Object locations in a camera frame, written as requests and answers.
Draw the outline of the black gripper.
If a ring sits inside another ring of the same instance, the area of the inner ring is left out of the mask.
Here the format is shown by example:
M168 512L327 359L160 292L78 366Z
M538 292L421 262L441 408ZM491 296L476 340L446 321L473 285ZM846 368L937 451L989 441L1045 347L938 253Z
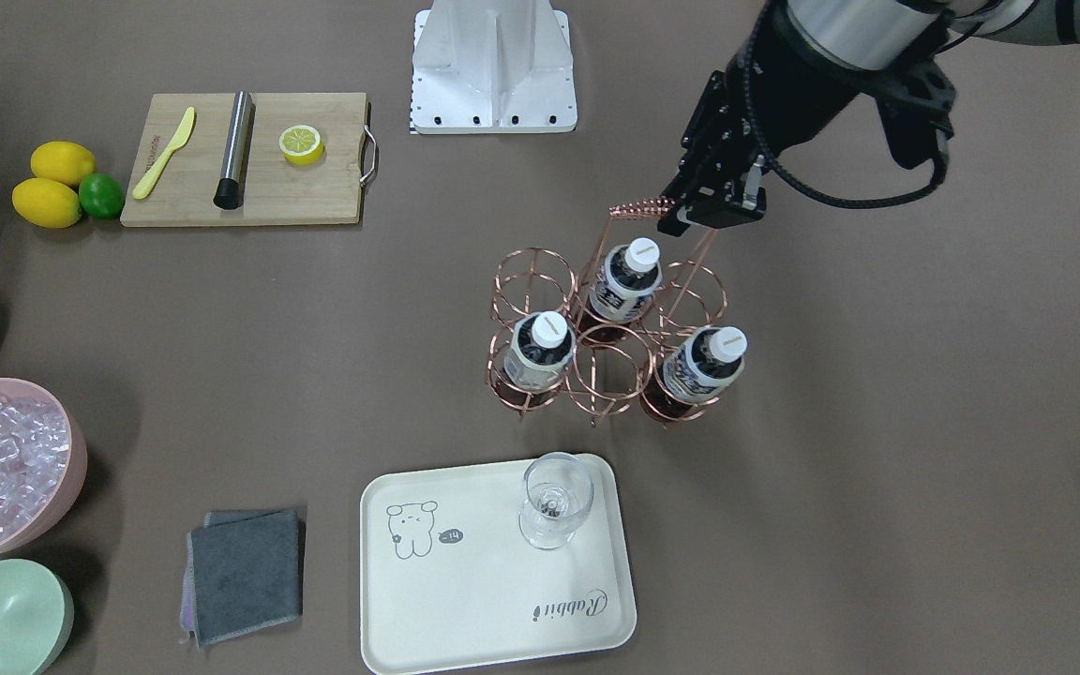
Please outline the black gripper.
M777 173L811 200L841 210L920 201L947 179L956 90L936 64L943 27L758 27L715 71L681 134L681 159L663 191L672 210L657 222L672 237L766 215L762 176ZM881 198L843 198L810 187L780 161L814 140L858 95L876 102L897 166L930 163L924 187Z

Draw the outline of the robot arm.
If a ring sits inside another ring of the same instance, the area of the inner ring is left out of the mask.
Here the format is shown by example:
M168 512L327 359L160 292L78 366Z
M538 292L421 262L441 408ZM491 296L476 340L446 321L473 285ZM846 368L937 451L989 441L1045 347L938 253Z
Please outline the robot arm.
M1080 1L767 1L726 68L708 77L681 134L657 230L729 228L766 215L762 176L775 173L832 208L883 210L931 195L946 180L956 89L939 55L968 38L1080 44ZM840 198L780 161L814 140L858 95L876 103L889 153L904 170L929 163L903 195Z

